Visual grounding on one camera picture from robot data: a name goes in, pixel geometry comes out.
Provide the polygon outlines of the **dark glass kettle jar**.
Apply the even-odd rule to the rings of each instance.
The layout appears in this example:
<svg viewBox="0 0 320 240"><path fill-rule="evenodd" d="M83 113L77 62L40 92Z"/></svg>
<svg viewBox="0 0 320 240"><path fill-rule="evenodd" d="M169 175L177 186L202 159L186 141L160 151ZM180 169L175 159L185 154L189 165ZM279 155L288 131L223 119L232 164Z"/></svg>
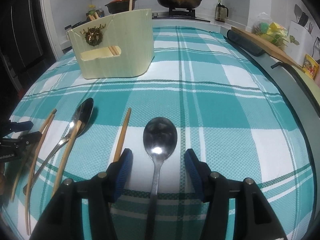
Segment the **dark glass kettle jar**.
<svg viewBox="0 0 320 240"><path fill-rule="evenodd" d="M222 4L222 0L218 0L215 9L215 20L218 22L225 22L225 19L229 15L229 10Z"/></svg>

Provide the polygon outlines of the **steel spoon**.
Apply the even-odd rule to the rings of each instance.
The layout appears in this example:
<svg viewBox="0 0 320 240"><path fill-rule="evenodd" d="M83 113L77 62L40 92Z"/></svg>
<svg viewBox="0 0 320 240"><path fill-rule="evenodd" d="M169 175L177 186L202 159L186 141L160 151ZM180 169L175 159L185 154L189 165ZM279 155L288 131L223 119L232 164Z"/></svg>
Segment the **steel spoon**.
<svg viewBox="0 0 320 240"><path fill-rule="evenodd" d="M164 117L151 119L144 128L143 144L154 164L145 231L145 239L152 239L161 166L172 155L177 145L177 129L175 125Z"/></svg>
<svg viewBox="0 0 320 240"><path fill-rule="evenodd" d="M48 164L50 159L58 152L60 148L62 148L65 144L69 142L72 135L75 135L75 128L77 124L81 124L78 128L78 131L76 133L76 138L82 135L84 131L86 130L86 126L89 123L89 120L91 118L92 112L93 112L93 106L94 106L94 100L93 98L87 98L84 100L80 106L76 109L74 112L71 122L67 126L68 132L65 134L64 137L60 139L60 141L56 144L56 146L52 149L52 151L48 154L44 162L41 164L40 168L37 170L37 172L34 174L30 188L33 187L35 182L37 181L39 175L41 174L44 167Z"/></svg>

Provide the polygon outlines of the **wooden cutting board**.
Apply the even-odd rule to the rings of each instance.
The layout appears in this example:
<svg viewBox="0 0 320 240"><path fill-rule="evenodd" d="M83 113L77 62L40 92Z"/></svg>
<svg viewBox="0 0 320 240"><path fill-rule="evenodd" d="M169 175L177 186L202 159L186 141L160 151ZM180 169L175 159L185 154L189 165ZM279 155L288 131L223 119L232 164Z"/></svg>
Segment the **wooden cutting board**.
<svg viewBox="0 0 320 240"><path fill-rule="evenodd" d="M274 57L275 59L278 59L279 61L286 63L288 65L295 66L298 70L305 73L305 70L299 64L297 64L284 51L282 51L280 48L276 47L271 42L268 42L267 40L261 38L260 36L257 36L253 33L249 33L245 30L241 30L236 27L231 27L231 29L232 29L232 31L240 34L244 38L255 43L257 46L259 46L261 49L263 49L266 53L268 53L270 56Z"/></svg>

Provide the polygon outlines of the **black refrigerator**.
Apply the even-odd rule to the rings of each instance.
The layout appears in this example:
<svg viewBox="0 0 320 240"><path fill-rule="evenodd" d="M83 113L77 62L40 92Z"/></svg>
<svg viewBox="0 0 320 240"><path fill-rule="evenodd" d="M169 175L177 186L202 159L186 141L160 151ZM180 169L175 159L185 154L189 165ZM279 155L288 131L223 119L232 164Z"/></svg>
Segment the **black refrigerator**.
<svg viewBox="0 0 320 240"><path fill-rule="evenodd" d="M13 0L1 13L1 64L14 86L30 87L55 61L40 0Z"/></svg>

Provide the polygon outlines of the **black gas cooktop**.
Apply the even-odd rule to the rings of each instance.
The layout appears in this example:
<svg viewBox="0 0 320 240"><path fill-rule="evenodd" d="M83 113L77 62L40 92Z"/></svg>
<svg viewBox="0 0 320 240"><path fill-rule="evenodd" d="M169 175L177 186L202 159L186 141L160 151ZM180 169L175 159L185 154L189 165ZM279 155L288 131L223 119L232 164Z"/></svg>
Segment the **black gas cooktop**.
<svg viewBox="0 0 320 240"><path fill-rule="evenodd" d="M201 22L210 22L210 20L197 17L195 9L177 10L169 8L167 11L153 11L152 19L178 19L178 20L192 20Z"/></svg>

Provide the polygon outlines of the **teal plaid tablecloth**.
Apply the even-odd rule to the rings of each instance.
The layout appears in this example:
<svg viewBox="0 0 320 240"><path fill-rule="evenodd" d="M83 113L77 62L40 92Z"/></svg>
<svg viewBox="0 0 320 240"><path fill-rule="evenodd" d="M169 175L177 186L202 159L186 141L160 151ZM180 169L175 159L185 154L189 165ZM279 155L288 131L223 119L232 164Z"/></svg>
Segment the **teal plaid tablecloth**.
<svg viewBox="0 0 320 240"><path fill-rule="evenodd" d="M301 239L311 222L315 175L293 108L263 70L220 33L187 27L153 30L155 56L133 78L85 79L73 52L53 64L26 92L11 120L41 127L56 115L40 166L65 134L76 108L94 100L88 130L76 139L63 176L81 181L107 169L131 111L124 147L133 165L111 215L119 239L143 239L153 162L143 145L146 124L163 116L177 129L177 145L159 180L155 239L198 239L208 204L194 193L184 153L192 148L228 179L252 178L288 239Z"/></svg>

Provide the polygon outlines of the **cream utensil holder box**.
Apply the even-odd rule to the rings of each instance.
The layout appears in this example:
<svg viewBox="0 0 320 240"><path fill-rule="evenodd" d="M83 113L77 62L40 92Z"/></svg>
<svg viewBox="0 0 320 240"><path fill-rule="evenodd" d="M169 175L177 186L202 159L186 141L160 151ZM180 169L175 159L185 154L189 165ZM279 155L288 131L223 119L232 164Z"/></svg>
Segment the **cream utensil holder box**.
<svg viewBox="0 0 320 240"><path fill-rule="evenodd" d="M85 79L137 77L154 57L151 9L108 15L68 31ZM112 55L115 46L119 55Z"/></svg>

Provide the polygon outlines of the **white utensil caddy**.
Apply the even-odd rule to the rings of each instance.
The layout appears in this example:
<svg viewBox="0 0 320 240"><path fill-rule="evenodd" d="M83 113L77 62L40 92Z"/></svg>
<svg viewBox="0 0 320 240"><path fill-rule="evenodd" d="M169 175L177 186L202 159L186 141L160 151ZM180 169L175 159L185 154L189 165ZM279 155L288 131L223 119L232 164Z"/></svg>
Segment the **white utensil caddy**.
<svg viewBox="0 0 320 240"><path fill-rule="evenodd" d="M296 22L291 21L288 32L288 43L286 53L300 66L303 65L306 54L311 55L312 36L306 25L309 21L308 15L295 4L294 13Z"/></svg>

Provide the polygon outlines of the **plastic bag with sponges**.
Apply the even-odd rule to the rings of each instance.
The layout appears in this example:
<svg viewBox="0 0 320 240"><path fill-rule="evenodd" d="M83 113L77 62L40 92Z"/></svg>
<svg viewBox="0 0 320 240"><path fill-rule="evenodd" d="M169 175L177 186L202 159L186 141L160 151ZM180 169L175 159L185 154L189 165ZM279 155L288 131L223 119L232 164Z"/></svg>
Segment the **plastic bag with sponges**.
<svg viewBox="0 0 320 240"><path fill-rule="evenodd" d="M253 33L285 50L288 43L288 31L282 25L274 22L265 12L260 13L254 23Z"/></svg>

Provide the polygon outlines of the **sauce bottles group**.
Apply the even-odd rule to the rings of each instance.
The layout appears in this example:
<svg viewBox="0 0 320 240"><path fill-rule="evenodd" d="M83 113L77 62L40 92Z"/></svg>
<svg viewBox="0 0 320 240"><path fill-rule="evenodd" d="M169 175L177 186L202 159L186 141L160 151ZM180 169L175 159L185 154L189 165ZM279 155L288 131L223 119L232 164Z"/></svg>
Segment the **sauce bottles group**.
<svg viewBox="0 0 320 240"><path fill-rule="evenodd" d="M96 20L97 18L102 18L105 13L101 7L96 8L95 5L90 4L88 6L88 12L86 12L86 17L89 21Z"/></svg>

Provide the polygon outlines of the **dark wok with lid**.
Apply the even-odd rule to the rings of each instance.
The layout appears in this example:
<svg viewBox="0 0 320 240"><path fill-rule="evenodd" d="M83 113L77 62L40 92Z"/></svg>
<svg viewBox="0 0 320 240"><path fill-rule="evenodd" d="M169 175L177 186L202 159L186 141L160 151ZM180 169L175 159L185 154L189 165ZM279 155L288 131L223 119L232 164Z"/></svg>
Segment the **dark wok with lid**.
<svg viewBox="0 0 320 240"><path fill-rule="evenodd" d="M157 0L158 4L171 9L195 9L200 6L202 0Z"/></svg>

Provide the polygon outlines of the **green cutting board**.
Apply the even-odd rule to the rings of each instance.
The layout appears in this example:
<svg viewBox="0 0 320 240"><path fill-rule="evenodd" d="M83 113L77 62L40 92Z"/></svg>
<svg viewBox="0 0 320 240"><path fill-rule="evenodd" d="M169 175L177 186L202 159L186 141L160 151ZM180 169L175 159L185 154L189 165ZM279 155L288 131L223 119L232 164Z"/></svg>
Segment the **green cutting board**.
<svg viewBox="0 0 320 240"><path fill-rule="evenodd" d="M308 81L310 80L310 77L302 73L303 75L300 75L300 71L296 70L293 66L282 62L278 61L275 64L271 65L270 68L274 69L277 68L278 66L284 68L295 80L297 85L300 87L304 95L307 97L307 99L310 101L311 105L313 106L314 110L316 111L317 115L319 116L319 102L314 96L313 92L311 91L311 88L308 85Z"/></svg>

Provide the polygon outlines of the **black pot orange lid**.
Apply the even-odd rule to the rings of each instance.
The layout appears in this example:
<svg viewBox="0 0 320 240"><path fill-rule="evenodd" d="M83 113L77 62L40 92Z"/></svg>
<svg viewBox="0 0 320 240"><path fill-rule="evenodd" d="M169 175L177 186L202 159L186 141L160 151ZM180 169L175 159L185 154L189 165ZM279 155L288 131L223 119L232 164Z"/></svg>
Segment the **black pot orange lid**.
<svg viewBox="0 0 320 240"><path fill-rule="evenodd" d="M110 14L117 14L120 12L129 11L130 0L113 0L106 4Z"/></svg>

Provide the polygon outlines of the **wooden chopstick short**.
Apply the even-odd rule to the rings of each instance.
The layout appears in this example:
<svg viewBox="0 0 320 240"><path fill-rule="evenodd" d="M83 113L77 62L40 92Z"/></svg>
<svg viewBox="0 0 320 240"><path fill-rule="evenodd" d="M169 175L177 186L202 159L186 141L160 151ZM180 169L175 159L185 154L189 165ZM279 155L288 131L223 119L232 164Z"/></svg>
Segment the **wooden chopstick short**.
<svg viewBox="0 0 320 240"><path fill-rule="evenodd" d="M127 131L127 127L129 124L129 119L130 119L130 115L131 115L131 108L128 108L124 122L123 122L123 126L121 128L121 132L119 135L119 139L118 139L118 143L117 143L117 147L116 147L116 151L114 154L114 158L113 158L113 162L116 162L119 160L121 153L122 153L122 148L123 148L123 144L124 144L124 140L125 140L125 135L126 135L126 131Z"/></svg>

